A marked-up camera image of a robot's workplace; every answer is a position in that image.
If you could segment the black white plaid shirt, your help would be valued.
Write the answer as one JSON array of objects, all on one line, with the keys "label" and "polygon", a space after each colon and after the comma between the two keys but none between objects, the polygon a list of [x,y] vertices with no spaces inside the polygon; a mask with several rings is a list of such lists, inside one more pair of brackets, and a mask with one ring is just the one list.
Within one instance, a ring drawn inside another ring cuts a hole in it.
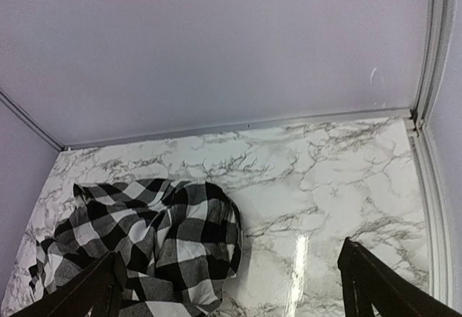
[{"label": "black white plaid shirt", "polygon": [[122,316],[207,316],[236,276],[243,231],[235,203],[213,183],[161,178],[77,184],[76,208],[36,244],[35,300],[95,259],[119,253]]}]

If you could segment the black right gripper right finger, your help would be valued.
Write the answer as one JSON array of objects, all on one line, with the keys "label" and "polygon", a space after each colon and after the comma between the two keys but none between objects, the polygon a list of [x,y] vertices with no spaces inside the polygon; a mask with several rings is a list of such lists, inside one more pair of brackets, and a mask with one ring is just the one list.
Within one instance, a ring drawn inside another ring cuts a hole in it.
[{"label": "black right gripper right finger", "polygon": [[358,242],[346,238],[338,268],[345,316],[460,316],[407,282]]}]

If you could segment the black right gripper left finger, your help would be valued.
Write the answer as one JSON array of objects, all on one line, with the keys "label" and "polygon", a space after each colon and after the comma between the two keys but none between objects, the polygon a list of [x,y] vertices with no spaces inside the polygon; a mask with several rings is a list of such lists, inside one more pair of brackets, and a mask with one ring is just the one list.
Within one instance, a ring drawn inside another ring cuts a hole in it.
[{"label": "black right gripper left finger", "polygon": [[120,253],[93,261],[71,281],[15,316],[118,316],[127,271]]}]

